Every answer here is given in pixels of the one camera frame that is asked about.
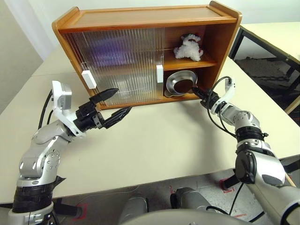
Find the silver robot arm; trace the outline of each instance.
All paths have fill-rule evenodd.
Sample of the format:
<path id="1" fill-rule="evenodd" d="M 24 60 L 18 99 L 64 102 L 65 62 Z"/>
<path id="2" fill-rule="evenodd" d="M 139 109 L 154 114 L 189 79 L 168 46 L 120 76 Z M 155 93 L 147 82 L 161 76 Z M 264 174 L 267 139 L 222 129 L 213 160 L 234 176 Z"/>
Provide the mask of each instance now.
<path id="1" fill-rule="evenodd" d="M 72 113 L 71 89 L 58 81 L 52 82 L 53 114 L 59 119 L 40 128 L 31 140 L 30 148 L 19 164 L 19 179 L 12 210 L 8 213 L 10 225 L 48 225 L 52 217 L 53 189 L 64 179 L 57 176 L 60 155 L 76 136 L 85 136 L 92 128 L 109 128 L 121 121 L 130 111 L 126 107 L 106 120 L 95 107 L 96 103 L 112 97 L 118 89 L 108 89 L 90 97 Z"/>
<path id="2" fill-rule="evenodd" d="M 205 108 L 235 127 L 238 141 L 235 174 L 238 180 L 249 187 L 275 224 L 298 225 L 300 189 L 284 184 L 284 168 L 269 144 L 264 141 L 267 134 L 262 133 L 258 119 L 251 112 L 240 110 L 227 102 L 230 95 L 233 95 L 234 88 L 234 80 L 228 78 L 224 97 L 219 97 L 210 90 L 193 88 L 193 91 L 202 99 L 201 104 Z"/>

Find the wooden cabinet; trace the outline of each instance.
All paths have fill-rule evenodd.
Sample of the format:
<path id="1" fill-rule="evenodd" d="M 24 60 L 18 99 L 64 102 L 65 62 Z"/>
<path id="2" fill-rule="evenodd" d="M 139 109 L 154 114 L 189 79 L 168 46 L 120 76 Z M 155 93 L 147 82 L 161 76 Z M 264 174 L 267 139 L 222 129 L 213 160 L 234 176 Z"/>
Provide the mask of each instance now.
<path id="1" fill-rule="evenodd" d="M 201 6 L 70 9 L 52 28 L 88 93 L 119 88 L 101 109 L 196 99 L 194 94 L 165 97 L 165 82 L 180 70 L 197 74 L 199 88 L 218 79 L 241 13 L 215 1 Z M 204 49 L 199 62 L 176 59 L 174 47 L 181 35 L 197 34 Z M 163 65 L 158 82 L 156 65 Z M 90 90 L 82 71 L 90 70 L 97 87 Z"/>

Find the gray floor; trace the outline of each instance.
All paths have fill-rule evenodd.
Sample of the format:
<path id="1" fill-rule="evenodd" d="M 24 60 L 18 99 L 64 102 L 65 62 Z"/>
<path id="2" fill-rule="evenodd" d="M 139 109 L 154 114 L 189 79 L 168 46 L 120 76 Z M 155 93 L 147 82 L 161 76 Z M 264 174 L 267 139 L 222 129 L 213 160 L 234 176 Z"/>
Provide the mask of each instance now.
<path id="1" fill-rule="evenodd" d="M 287 159 L 286 164 L 295 161 Z M 213 174 L 165 180 L 136 187 L 121 188 L 108 192 L 78 195 L 64 198 L 64 204 L 78 205 L 86 208 L 87 212 L 82 219 L 72 219 L 60 216 L 63 225 L 116 225 L 126 201 L 132 196 L 143 196 L 149 200 L 150 211 L 170 209 L 170 194 L 181 187 L 191 187 L 198 190 L 213 206 L 229 212 L 232 201 L 240 184 L 231 191 L 224 192 L 219 187 L 219 181 L 233 175 L 232 170 Z M 300 187 L 300 171 L 292 173 L 292 179 Z M 262 208 L 247 186 L 244 186 L 235 203 L 232 216 L 249 221 L 262 212 Z M 264 215 L 255 224 L 271 225 L 268 216 Z"/>

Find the stuffed animal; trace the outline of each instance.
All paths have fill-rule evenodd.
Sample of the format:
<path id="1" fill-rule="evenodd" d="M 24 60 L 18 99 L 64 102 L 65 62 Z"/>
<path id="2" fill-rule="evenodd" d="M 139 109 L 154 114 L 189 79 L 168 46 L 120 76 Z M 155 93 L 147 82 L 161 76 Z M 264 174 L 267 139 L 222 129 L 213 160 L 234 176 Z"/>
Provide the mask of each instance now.
<path id="1" fill-rule="evenodd" d="M 203 50 L 199 47 L 199 42 L 201 39 L 195 34 L 187 34 L 180 37 L 182 45 L 179 48 L 174 48 L 175 57 L 177 59 L 181 58 L 191 58 L 193 61 L 200 61 L 203 55 Z"/>

